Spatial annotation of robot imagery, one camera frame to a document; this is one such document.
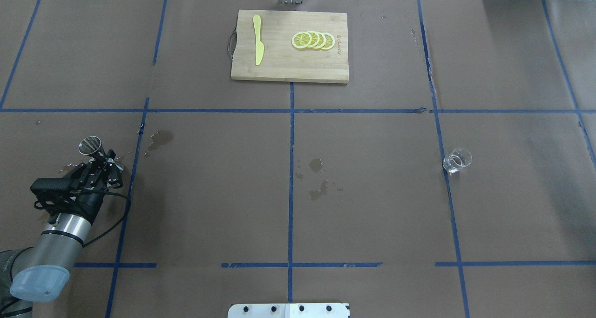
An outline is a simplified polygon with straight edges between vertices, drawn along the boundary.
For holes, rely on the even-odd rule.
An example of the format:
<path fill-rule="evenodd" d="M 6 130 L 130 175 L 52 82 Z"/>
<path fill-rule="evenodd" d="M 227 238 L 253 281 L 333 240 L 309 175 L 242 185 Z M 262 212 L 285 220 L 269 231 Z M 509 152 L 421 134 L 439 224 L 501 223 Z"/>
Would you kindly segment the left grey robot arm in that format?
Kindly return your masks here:
<path fill-rule="evenodd" d="M 30 318 L 34 303 L 55 301 L 70 279 L 104 197 L 123 186 L 123 167 L 113 150 L 89 156 L 60 178 L 38 178 L 30 187 L 34 207 L 49 214 L 34 246 L 1 252 L 1 316 Z"/>

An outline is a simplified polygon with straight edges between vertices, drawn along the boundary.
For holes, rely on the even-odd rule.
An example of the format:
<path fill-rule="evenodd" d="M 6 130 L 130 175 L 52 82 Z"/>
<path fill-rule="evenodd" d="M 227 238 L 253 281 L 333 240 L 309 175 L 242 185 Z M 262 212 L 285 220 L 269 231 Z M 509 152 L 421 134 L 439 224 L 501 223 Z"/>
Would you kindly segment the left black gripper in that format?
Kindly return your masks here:
<path fill-rule="evenodd" d="M 79 189 L 73 192 L 72 200 L 85 211 L 98 211 L 104 201 L 103 193 L 109 189 L 123 187 L 123 167 L 116 161 L 113 150 L 101 150 L 101 161 L 92 157 L 87 162 L 82 162 L 70 171 L 70 178 L 80 182 Z"/>

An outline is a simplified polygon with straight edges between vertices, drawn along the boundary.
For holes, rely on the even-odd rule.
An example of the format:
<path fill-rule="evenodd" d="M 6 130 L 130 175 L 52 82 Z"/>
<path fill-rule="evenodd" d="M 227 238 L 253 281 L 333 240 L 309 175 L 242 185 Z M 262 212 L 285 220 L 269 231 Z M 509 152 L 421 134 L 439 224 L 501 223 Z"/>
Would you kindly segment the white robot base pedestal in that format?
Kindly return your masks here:
<path fill-rule="evenodd" d="M 349 318 L 349 304 L 344 303 L 268 303 L 234 304 L 228 318 Z"/>

